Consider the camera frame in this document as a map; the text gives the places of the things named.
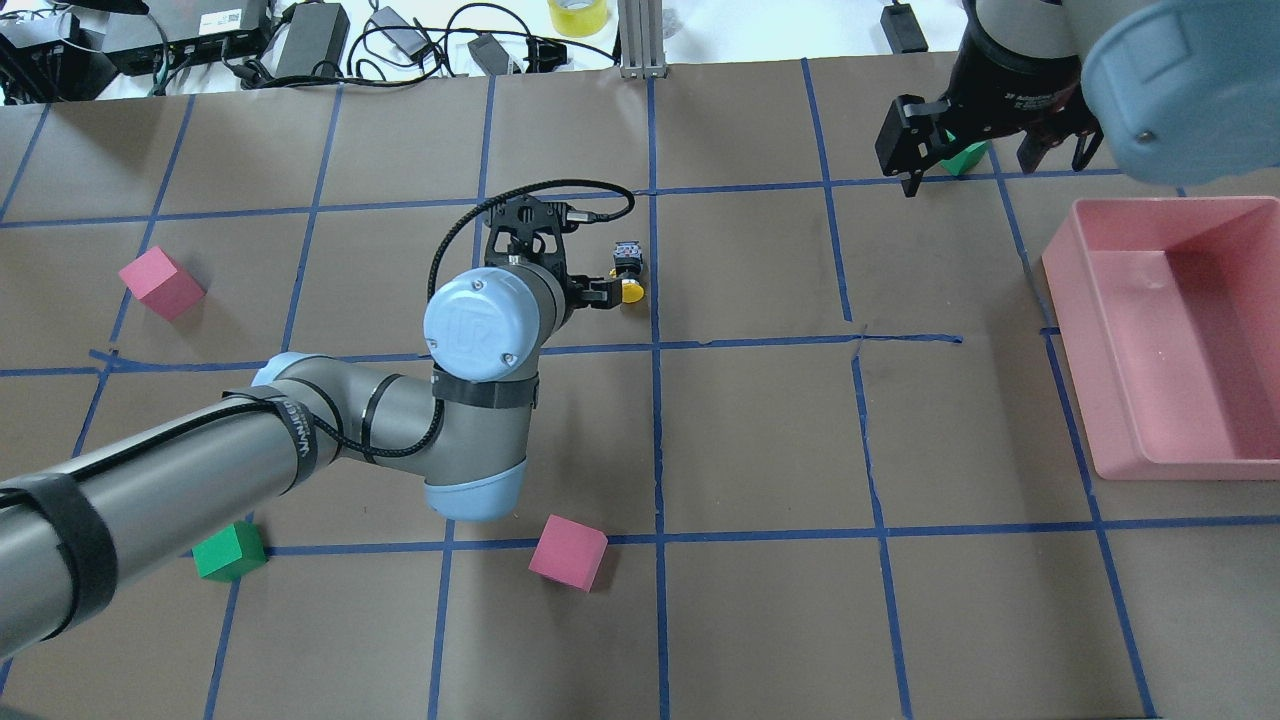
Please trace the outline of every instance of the roll of tape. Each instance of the roll of tape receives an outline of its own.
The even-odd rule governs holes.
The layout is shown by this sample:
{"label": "roll of tape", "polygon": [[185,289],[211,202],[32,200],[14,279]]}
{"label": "roll of tape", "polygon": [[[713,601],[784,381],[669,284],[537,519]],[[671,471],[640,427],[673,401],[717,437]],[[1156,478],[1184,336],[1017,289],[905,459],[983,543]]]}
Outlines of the roll of tape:
{"label": "roll of tape", "polygon": [[556,32],[564,37],[595,35],[609,19],[604,0],[547,0]]}

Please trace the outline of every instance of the green cube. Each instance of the green cube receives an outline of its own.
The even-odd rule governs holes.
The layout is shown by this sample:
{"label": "green cube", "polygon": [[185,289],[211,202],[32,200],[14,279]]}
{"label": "green cube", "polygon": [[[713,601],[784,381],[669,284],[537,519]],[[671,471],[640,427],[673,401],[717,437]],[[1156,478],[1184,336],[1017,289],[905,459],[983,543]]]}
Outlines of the green cube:
{"label": "green cube", "polygon": [[206,580],[229,583],[266,564],[262,538],[252,523],[237,520],[191,548],[196,571]]}
{"label": "green cube", "polygon": [[[950,132],[947,133],[947,142],[955,140],[955,136]],[[955,158],[948,158],[938,163],[942,168],[955,177],[960,177],[973,169],[974,165],[982,160],[982,156],[987,154],[987,147],[991,147],[991,142],[983,140],[982,142],[974,142],[969,147],[965,147]]]}

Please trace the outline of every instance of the pink plastic container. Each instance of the pink plastic container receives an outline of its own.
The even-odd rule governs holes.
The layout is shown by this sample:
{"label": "pink plastic container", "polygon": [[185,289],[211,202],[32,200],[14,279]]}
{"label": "pink plastic container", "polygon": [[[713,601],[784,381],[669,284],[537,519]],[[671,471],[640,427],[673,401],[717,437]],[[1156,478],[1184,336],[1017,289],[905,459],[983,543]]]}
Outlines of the pink plastic container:
{"label": "pink plastic container", "polygon": [[1280,200],[1078,200],[1044,270],[1101,477],[1280,479]]}

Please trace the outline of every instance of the white label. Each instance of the white label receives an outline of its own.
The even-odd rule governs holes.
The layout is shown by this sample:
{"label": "white label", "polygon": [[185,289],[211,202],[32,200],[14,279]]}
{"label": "white label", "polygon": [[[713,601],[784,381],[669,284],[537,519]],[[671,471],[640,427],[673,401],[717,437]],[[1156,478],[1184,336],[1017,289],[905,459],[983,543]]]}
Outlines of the white label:
{"label": "white label", "polygon": [[228,32],[239,29],[241,17],[244,10],[223,10],[221,13],[205,13],[200,15],[200,33],[212,35],[215,32]]}

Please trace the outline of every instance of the round blue cap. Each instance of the round blue cap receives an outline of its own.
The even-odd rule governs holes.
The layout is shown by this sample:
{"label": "round blue cap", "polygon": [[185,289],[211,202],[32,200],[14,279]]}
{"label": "round blue cap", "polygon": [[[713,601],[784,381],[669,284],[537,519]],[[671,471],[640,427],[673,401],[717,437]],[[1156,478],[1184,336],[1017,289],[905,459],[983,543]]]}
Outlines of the round blue cap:
{"label": "round blue cap", "polygon": [[307,357],[326,357],[325,355],[317,355],[315,352],[282,352],[275,357],[266,361],[262,369],[253,375],[255,386],[265,386],[274,383],[275,378],[280,377],[280,373],[287,370],[289,365],[298,363],[300,360],[306,360]]}
{"label": "round blue cap", "polygon": [[1162,0],[1105,32],[1080,85],[1119,168],[1176,186],[1280,161],[1276,28],[1276,0]]}
{"label": "round blue cap", "polygon": [[524,281],[502,268],[475,268],[435,293],[422,334],[438,365],[484,383],[509,375],[529,359],[540,325],[538,299]]}
{"label": "round blue cap", "polygon": [[449,520],[484,523],[509,515],[520,500],[527,460],[479,480],[457,486],[426,484],[426,503]]}

